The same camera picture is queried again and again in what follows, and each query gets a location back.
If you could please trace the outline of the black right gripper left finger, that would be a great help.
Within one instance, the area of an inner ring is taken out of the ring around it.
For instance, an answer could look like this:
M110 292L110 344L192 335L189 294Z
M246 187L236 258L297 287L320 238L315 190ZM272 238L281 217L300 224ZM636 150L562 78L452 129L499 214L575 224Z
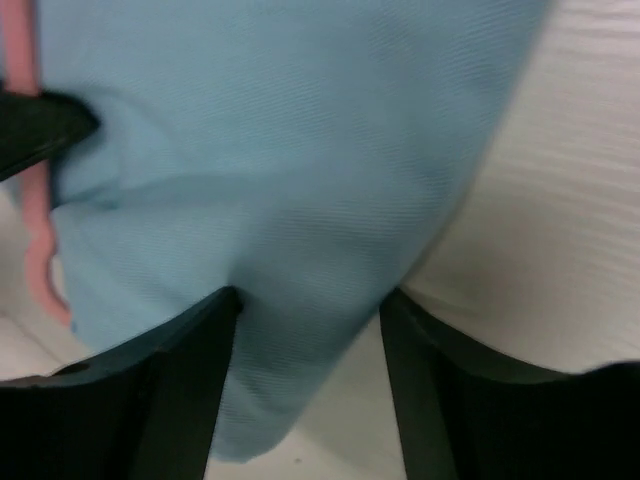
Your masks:
M3 381L2 478L203 478L241 309L224 287L49 376Z

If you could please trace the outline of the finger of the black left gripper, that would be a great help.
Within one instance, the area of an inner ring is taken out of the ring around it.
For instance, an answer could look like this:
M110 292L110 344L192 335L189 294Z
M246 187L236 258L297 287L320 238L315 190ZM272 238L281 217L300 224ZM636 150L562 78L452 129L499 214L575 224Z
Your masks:
M94 134L95 113L81 100L45 91L1 92L1 179L55 158Z

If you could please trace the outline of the pink clothes hanger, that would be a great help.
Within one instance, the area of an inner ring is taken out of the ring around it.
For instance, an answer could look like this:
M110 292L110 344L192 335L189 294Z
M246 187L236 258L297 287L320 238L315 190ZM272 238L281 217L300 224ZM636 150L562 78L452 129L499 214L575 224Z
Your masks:
M7 87L11 93L40 93L36 46L35 6L32 1L1 3L1 31L5 47ZM19 175L22 218L29 234L25 277L34 299L62 325L71 324L71 312L52 279L56 238L50 220L50 169L46 158Z

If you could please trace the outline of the light blue trousers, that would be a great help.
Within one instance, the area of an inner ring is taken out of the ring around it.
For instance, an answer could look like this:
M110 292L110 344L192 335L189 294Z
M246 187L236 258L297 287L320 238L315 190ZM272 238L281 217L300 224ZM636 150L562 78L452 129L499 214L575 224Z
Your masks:
M547 7L41 3L46 85L102 122L52 173L80 339L238 287L212 452L271 450L445 225Z

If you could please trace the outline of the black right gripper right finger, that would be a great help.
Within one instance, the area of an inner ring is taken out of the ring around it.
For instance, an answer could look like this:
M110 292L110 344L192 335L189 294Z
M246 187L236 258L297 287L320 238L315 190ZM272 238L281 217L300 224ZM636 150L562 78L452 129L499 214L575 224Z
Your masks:
M637 362L542 368L446 325L400 290L379 316L409 480L638 477Z

